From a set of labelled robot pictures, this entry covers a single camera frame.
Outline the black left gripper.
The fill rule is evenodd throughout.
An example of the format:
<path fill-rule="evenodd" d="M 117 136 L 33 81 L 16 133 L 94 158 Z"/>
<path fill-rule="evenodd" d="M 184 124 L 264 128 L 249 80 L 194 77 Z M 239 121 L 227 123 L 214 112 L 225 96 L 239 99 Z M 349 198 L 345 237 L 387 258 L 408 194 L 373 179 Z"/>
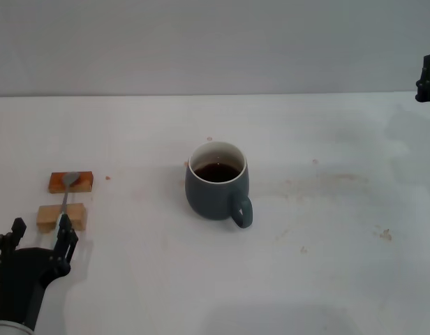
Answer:
<path fill-rule="evenodd" d="M 48 285 L 71 271 L 78 236 L 68 215 L 62 214 L 54 250 L 16 250 L 26 228 L 22 218 L 16 218 L 11 231 L 0 234 L 0 321 L 34 330 Z"/>

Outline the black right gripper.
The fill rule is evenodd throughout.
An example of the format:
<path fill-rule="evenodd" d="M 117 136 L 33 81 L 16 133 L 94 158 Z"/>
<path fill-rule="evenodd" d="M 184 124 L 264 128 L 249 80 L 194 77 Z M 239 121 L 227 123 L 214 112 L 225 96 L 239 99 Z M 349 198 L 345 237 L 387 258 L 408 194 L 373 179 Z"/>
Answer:
<path fill-rule="evenodd" d="M 415 100 L 419 103 L 430 102 L 430 54 L 424 56 L 421 80 L 416 82 L 417 94 Z"/>

